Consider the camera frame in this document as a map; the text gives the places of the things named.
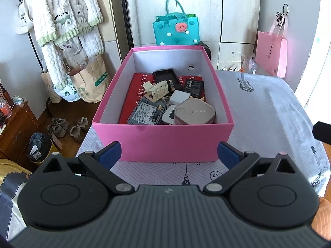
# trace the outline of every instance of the brown paper bag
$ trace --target brown paper bag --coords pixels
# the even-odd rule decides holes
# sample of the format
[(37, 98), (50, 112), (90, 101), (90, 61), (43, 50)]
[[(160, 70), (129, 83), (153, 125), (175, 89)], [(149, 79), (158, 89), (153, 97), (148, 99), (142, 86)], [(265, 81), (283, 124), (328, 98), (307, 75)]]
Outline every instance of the brown paper bag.
[(87, 103), (101, 101), (110, 84), (110, 76), (101, 55), (94, 57), (85, 69), (74, 73), (72, 70), (69, 75), (81, 98)]
[(62, 100), (62, 98), (59, 95), (57, 95), (57, 93), (54, 91), (53, 83), (52, 83), (51, 77), (49, 75), (49, 72), (40, 73), (40, 75), (41, 75), (42, 80), (45, 83), (45, 86), (46, 86), (46, 89), (48, 91), (48, 95), (51, 99), (51, 102), (52, 103), (59, 103)]

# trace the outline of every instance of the turquoise handbag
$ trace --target turquoise handbag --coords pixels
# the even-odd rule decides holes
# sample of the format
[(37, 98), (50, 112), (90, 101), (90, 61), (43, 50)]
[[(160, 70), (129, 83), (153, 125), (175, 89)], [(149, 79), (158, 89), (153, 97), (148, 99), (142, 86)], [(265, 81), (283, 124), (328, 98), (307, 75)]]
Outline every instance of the turquoise handbag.
[(153, 22), (154, 35), (157, 45), (184, 44), (192, 45), (200, 42), (199, 20), (195, 14), (185, 14), (182, 5), (177, 1), (182, 13), (174, 12), (169, 14), (166, 0), (165, 16), (157, 16)]

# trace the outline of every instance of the fuzzy slipper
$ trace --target fuzzy slipper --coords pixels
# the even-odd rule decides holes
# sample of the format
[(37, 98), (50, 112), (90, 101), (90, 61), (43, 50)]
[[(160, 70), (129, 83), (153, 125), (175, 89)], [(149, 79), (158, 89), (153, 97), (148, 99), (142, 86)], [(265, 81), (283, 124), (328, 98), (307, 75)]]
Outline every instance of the fuzzy slipper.
[(52, 124), (60, 125), (64, 130), (67, 130), (69, 126), (69, 122), (67, 120), (58, 117), (52, 118)]
[(51, 135), (52, 133), (58, 137), (58, 138), (63, 138), (65, 134), (67, 133), (64, 128), (62, 128), (59, 124), (52, 124), (47, 127), (47, 130), (49, 134)]
[(71, 129), (70, 129), (70, 132), (69, 132), (69, 135), (76, 141), (76, 142), (79, 142), (79, 143), (82, 143), (84, 138), (85, 138), (85, 135), (81, 129), (80, 126), (73, 126)]
[(90, 129), (91, 124), (88, 122), (87, 117), (82, 117), (78, 119), (76, 122), (74, 122), (76, 126), (79, 126), (84, 131), (88, 131)]

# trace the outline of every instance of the black battery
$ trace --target black battery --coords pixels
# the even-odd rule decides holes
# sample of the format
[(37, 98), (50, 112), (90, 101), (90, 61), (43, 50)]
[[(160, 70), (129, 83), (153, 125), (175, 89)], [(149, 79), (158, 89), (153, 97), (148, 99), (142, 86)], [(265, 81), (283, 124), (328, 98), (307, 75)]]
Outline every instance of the black battery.
[(191, 93), (193, 98), (201, 99), (204, 91), (204, 82), (199, 80), (186, 79), (183, 91)]

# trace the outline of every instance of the patterned tablecloth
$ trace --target patterned tablecloth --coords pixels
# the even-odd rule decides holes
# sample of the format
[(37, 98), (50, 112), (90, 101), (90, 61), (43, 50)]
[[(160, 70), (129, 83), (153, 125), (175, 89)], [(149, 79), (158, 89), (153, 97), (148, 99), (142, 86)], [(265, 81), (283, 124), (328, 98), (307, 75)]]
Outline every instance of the patterned tablecloth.
[[(290, 87), (278, 77), (227, 71), (216, 73), (235, 122), (228, 143), (241, 151), (254, 150), (262, 157), (275, 157), (280, 151), (287, 152), (316, 192), (323, 196), (330, 178), (329, 160), (322, 143), (313, 138), (312, 123)], [(102, 148), (102, 142), (91, 127), (77, 155)], [(227, 170), (221, 161), (119, 161), (111, 169), (135, 188), (139, 184), (197, 184), (202, 188)]]

